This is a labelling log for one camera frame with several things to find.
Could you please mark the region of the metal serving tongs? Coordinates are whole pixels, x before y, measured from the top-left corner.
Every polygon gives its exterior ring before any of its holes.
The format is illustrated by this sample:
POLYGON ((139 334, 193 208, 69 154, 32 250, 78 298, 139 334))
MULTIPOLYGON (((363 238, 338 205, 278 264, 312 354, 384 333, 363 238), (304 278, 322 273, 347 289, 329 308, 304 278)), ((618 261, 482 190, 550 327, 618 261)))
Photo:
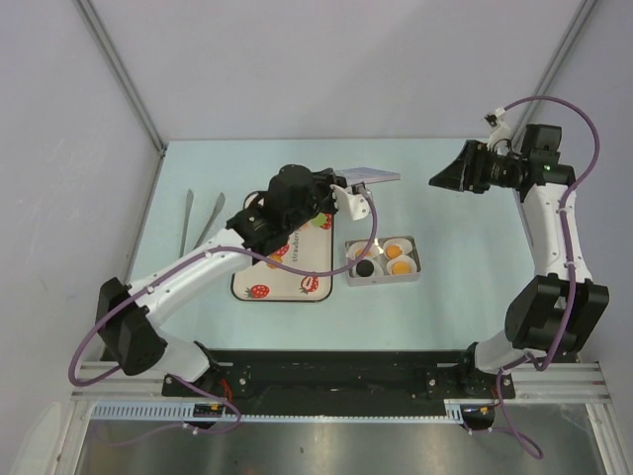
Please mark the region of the metal serving tongs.
POLYGON ((185 194, 184 218, 179 241, 179 257, 182 257, 187 250, 191 250, 193 247, 198 247, 207 239, 212 226, 214 225, 217 218, 220 216, 221 211, 225 206, 226 196, 223 192, 221 192, 213 202, 212 206, 208 206, 205 209, 205 220, 200 221, 195 228, 195 231, 199 232, 197 234, 195 242, 189 243, 190 222, 192 213, 194 211, 194 202, 195 193, 192 189, 188 189, 185 194))

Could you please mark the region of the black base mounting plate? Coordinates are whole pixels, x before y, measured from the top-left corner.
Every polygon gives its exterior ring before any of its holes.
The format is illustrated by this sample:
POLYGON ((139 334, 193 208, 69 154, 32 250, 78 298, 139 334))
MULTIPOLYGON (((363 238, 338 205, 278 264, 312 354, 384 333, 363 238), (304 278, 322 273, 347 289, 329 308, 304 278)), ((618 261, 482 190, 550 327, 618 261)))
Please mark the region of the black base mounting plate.
POLYGON ((444 403, 474 407, 513 399, 508 376, 475 367, 474 351, 214 350, 207 372, 187 388, 165 376, 165 397, 199 390, 229 396, 245 416, 414 418, 444 415, 444 403))

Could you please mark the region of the white paper cup back left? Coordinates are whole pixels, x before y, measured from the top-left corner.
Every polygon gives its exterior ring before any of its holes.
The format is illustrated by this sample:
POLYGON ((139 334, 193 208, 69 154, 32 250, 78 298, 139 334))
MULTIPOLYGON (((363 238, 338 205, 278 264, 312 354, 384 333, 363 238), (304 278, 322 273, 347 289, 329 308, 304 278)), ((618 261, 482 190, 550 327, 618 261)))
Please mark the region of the white paper cup back left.
MULTIPOLYGON (((356 252, 359 249, 363 249, 365 251, 365 248, 367 247, 367 245, 368 245, 367 240, 358 240, 358 241, 353 242, 351 245, 349 245, 346 251, 347 257, 350 260, 355 260, 359 258, 359 257, 355 257, 356 252)), ((369 247, 367 251, 370 251, 370 254, 362 258, 376 258, 382 253, 381 248, 378 246, 375 240, 371 243, 371 246, 369 247)))

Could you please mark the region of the white paper cup front left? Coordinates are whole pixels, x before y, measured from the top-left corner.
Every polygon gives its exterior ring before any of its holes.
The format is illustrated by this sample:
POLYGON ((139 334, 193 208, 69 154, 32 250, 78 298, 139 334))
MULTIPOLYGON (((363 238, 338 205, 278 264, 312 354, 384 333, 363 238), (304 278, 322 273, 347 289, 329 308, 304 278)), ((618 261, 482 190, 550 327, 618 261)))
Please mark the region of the white paper cup front left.
MULTIPOLYGON (((384 271, 383 271, 382 266, 381 266, 381 265, 380 265, 380 264, 379 264, 379 263, 378 263, 375 259, 373 259, 373 258, 363 258, 363 259, 370 259, 370 260, 372 260, 372 261, 374 262, 374 264, 375 264, 375 273, 374 273, 374 275, 373 275, 373 276, 371 276, 371 277, 380 277, 380 276, 383 276, 383 275, 384 275, 384 271)), ((357 275, 356 275, 356 272, 355 272, 355 267, 356 267, 356 265, 352 268, 352 276, 353 276, 354 278, 362 278, 362 277, 359 277, 359 276, 357 276, 357 275)))

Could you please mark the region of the black round cookie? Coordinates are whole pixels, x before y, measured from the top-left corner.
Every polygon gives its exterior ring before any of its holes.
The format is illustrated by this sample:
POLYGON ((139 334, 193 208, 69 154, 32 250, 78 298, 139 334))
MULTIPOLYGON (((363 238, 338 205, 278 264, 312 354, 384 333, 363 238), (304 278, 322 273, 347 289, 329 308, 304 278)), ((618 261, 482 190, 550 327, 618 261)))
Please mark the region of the black round cookie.
POLYGON ((355 272, 362 278, 371 277, 375 273, 375 264, 370 259, 363 259, 356 265, 355 272))

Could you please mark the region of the white paper cup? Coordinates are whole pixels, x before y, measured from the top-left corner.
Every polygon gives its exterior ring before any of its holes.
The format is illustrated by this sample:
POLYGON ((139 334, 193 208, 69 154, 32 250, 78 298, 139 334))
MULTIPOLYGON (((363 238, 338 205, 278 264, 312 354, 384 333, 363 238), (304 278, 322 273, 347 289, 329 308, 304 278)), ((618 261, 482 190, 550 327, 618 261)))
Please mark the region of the white paper cup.
POLYGON ((399 245, 402 248, 403 254, 400 255, 400 256, 410 254, 412 252, 412 249, 413 249, 412 242, 409 239, 404 238, 404 237, 393 237, 393 238, 390 238, 390 239, 386 240, 383 243, 383 251, 384 251, 385 255, 386 255, 386 248, 388 246, 392 245, 392 244, 397 244, 397 245, 399 245))
POLYGON ((398 258, 396 258, 396 259, 393 259, 393 260, 389 260, 389 261, 388 261, 388 263, 387 263, 387 272, 388 272, 391 276, 408 276, 408 275, 413 275, 413 274, 415 274, 415 273, 417 272, 417 264, 416 264, 416 263, 415 263, 415 261, 414 261, 412 258, 410 258, 409 256, 407 256, 407 255, 403 255, 403 256, 400 256, 400 257, 398 257, 398 258), (410 268, 411 268, 411 273, 410 273, 410 274, 405 274, 405 275, 393 275, 393 274, 392 274, 392 265, 393 265, 395 262, 399 262, 399 261, 404 261, 404 262, 406 262, 406 263, 408 263, 408 264, 410 265, 410 268))
MULTIPOLYGON (((359 258, 359 257, 355 257, 356 252, 359 249, 363 249, 365 251, 365 248, 367 247, 367 245, 368 245, 367 240, 358 240, 358 241, 353 242, 351 245, 349 245, 346 251, 347 257, 350 260, 355 260, 359 258)), ((362 258, 376 258, 382 253, 381 248, 378 246, 375 240, 371 243, 371 246, 369 247, 367 251, 370 251, 370 254, 362 258)))
MULTIPOLYGON (((371 276, 371 277, 380 277, 380 276, 383 276, 383 275, 384 275, 384 271, 383 271, 382 266, 381 266, 381 265, 380 265, 380 264, 379 264, 379 263, 378 263, 375 259, 373 259, 373 258, 363 258, 363 259, 370 259, 370 260, 372 260, 372 261, 374 262, 374 264, 375 264, 375 273, 374 273, 374 275, 373 275, 373 276, 371 276)), ((356 267, 356 265, 352 268, 352 276, 353 276, 354 278, 362 278, 362 277, 359 277, 359 276, 357 276, 357 275, 356 275, 356 272, 355 272, 355 267, 356 267)))

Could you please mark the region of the white paper cup back right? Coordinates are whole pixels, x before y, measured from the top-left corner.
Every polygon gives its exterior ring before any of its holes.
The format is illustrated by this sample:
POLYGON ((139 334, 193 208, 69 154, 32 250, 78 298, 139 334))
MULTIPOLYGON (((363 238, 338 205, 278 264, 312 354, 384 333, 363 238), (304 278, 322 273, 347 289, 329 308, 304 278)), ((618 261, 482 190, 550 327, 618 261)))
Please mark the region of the white paper cup back right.
POLYGON ((413 249, 412 242, 409 239, 404 238, 404 237, 393 237, 393 238, 390 238, 390 239, 386 240, 383 243, 383 251, 384 251, 385 255, 386 255, 386 248, 388 246, 392 245, 392 244, 397 244, 397 245, 399 245, 402 248, 403 254, 400 255, 400 256, 410 254, 412 252, 412 249, 413 249))

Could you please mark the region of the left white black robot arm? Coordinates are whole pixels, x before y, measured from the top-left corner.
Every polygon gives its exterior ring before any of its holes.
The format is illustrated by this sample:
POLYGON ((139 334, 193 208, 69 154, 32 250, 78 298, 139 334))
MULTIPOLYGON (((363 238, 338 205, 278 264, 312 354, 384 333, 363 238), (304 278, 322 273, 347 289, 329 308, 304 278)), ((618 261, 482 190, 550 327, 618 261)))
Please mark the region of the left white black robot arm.
POLYGON ((218 370, 199 344, 168 335, 162 325, 219 277, 272 255, 318 215, 344 211, 361 219, 366 204, 360 188, 330 168, 312 172, 286 165, 223 229, 171 265, 133 284, 118 278, 105 282, 99 291, 97 333, 126 375, 160 367, 183 378, 195 394, 208 395, 218 386, 218 370))

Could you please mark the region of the silver tin box base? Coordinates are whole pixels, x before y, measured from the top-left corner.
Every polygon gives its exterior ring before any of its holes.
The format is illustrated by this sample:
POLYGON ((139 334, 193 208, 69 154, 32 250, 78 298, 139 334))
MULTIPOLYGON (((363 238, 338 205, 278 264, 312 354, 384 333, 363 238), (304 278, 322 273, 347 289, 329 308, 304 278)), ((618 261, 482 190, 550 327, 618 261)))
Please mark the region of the silver tin box base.
POLYGON ((414 282, 414 281, 419 279, 419 277, 421 275, 422 266, 421 266, 421 262, 420 262, 420 259, 419 259, 419 254, 418 254, 418 251, 417 251, 416 242, 415 242, 415 239, 414 239, 413 236, 376 237, 374 240, 377 242, 378 246, 381 248, 382 253, 378 257, 373 258, 373 259, 375 259, 382 266, 383 271, 384 271, 384 275, 380 276, 380 277, 354 278, 352 276, 352 268, 356 265, 355 264, 345 274, 346 279, 347 279, 347 283, 351 287, 382 285, 382 284, 400 284, 400 283, 406 283, 406 282, 414 282), (383 243, 386 240, 390 239, 390 238, 407 238, 407 239, 409 239, 412 242, 412 245, 413 245, 412 252, 410 254, 408 254, 407 256, 412 258, 415 261, 415 263, 417 264, 417 272, 415 274, 408 275, 408 276, 391 276, 387 272, 387 263, 388 263, 389 259, 388 259, 388 257, 385 255, 385 253, 383 251, 383 243))

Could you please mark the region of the left aluminium frame post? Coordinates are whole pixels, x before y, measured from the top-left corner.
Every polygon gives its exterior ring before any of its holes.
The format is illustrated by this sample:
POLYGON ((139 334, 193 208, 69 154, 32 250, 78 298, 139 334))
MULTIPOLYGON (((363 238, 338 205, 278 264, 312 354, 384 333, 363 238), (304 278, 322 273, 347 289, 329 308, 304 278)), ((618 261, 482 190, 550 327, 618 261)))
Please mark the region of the left aluminium frame post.
POLYGON ((165 140, 162 138, 156 124, 151 118, 119 49, 94 5, 94 2, 89 0, 73 0, 72 4, 84 22, 87 31, 93 38, 97 49, 100 54, 102 54, 143 132, 158 156, 162 158, 167 149, 165 140))

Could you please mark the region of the silver tin lid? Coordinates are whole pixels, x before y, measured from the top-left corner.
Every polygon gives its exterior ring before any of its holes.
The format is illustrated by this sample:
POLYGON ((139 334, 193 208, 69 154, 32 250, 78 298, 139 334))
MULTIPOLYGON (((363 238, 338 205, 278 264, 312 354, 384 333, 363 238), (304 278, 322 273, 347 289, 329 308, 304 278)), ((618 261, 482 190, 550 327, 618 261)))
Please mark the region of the silver tin lid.
POLYGON ((401 175, 397 172, 370 167, 341 169, 336 170, 335 174, 344 178, 348 186, 358 184, 377 184, 398 181, 401 179, 401 175))

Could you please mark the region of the white paper cup front right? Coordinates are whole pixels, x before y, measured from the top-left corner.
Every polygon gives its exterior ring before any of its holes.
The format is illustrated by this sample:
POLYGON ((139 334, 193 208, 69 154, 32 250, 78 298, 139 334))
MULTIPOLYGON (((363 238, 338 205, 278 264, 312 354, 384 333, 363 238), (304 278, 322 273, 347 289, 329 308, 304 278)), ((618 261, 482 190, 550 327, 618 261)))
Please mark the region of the white paper cup front right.
POLYGON ((415 261, 414 261, 412 258, 410 258, 409 256, 407 256, 407 255, 403 255, 403 256, 400 256, 400 257, 398 257, 398 258, 396 258, 396 259, 393 259, 393 260, 389 260, 389 261, 388 261, 388 263, 387 263, 387 272, 388 272, 391 276, 408 276, 408 275, 413 275, 413 274, 415 274, 415 273, 417 272, 417 264, 416 264, 416 263, 415 263, 415 261), (404 262, 406 262, 406 263, 408 263, 408 264, 410 265, 410 268, 411 268, 411 273, 410 273, 410 274, 405 274, 405 275, 393 275, 393 274, 392 274, 392 265, 393 265, 395 262, 399 262, 399 261, 404 261, 404 262))

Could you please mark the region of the orange flower cookie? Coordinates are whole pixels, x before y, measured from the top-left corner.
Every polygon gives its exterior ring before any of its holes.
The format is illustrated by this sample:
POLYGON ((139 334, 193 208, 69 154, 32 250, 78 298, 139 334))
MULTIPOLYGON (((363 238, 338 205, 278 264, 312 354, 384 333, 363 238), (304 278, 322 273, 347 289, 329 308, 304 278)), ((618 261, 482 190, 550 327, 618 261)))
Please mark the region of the orange flower cookie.
POLYGON ((392 244, 386 248, 386 255, 389 259, 395 259, 402 254, 403 254, 403 250, 397 244, 392 244))

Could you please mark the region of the aluminium frame post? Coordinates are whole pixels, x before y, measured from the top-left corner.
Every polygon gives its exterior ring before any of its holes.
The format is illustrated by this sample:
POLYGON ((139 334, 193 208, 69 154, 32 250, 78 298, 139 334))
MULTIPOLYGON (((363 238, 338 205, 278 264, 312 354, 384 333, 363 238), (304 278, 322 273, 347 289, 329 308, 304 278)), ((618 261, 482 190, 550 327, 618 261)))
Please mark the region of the aluminium frame post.
POLYGON ((165 140, 162 138, 156 124, 151 118, 119 49, 94 5, 94 2, 89 0, 73 0, 72 4, 84 22, 87 31, 93 38, 97 49, 100 54, 102 54, 143 132, 158 156, 162 158, 167 149, 165 140))
MULTIPOLYGON (((545 96, 550 94, 553 84, 567 62, 568 57, 573 52, 577 41, 581 37, 598 5, 599 1, 597 0, 583 0, 580 2, 558 45, 555 47, 544 72, 541 74, 536 88, 532 93, 533 96, 545 96)), ((520 116, 513 135, 511 136, 513 145, 519 145, 523 136, 523 129, 534 118, 538 111, 539 104, 540 101, 536 99, 519 106, 520 116)))

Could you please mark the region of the right aluminium frame post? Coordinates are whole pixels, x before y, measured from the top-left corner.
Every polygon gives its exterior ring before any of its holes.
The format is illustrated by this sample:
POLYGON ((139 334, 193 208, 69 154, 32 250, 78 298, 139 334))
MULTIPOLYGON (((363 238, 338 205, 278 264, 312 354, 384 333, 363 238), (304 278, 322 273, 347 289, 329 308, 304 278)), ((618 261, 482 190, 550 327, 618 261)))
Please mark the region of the right aluminium frame post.
MULTIPOLYGON (((550 94, 553 84, 567 62, 568 57, 573 52, 577 41, 581 37, 598 5, 599 1, 597 0, 583 0, 580 2, 558 45, 555 47, 544 72, 541 74, 536 88, 532 93, 533 96, 545 96, 550 94)), ((511 136, 513 145, 519 145, 523 136, 523 129, 534 118, 538 111, 539 104, 540 101, 536 99, 519 106, 520 116, 513 135, 511 136)))

